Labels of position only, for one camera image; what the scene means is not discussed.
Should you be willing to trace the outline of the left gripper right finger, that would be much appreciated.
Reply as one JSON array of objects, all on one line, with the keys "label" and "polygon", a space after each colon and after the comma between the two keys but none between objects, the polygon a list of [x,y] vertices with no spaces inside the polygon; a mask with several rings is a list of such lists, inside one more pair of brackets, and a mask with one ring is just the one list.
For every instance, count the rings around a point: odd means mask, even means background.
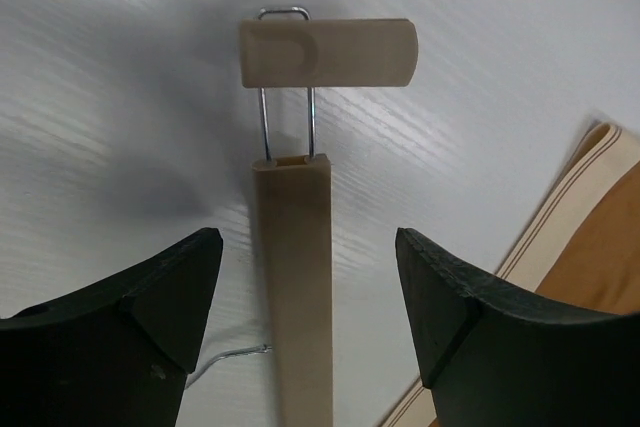
[{"label": "left gripper right finger", "polygon": [[423,386],[443,426],[635,426],[639,317],[554,301],[401,228]]}]

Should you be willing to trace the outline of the brown underwear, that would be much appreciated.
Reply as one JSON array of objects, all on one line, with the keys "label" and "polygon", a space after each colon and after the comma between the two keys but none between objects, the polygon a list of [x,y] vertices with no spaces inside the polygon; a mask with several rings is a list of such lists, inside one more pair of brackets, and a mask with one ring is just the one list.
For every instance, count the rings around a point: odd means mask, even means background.
[{"label": "brown underwear", "polygon": [[[495,273],[545,298],[639,317],[639,139],[596,124]],[[443,426],[420,377],[389,426]]]}]

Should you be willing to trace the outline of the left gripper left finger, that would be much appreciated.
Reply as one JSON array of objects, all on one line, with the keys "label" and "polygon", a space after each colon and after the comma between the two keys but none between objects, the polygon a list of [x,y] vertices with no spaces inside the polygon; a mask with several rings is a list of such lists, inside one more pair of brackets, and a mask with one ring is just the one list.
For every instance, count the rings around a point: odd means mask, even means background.
[{"label": "left gripper left finger", "polygon": [[202,228],[152,258],[1,321],[4,426],[173,426],[223,252]]}]

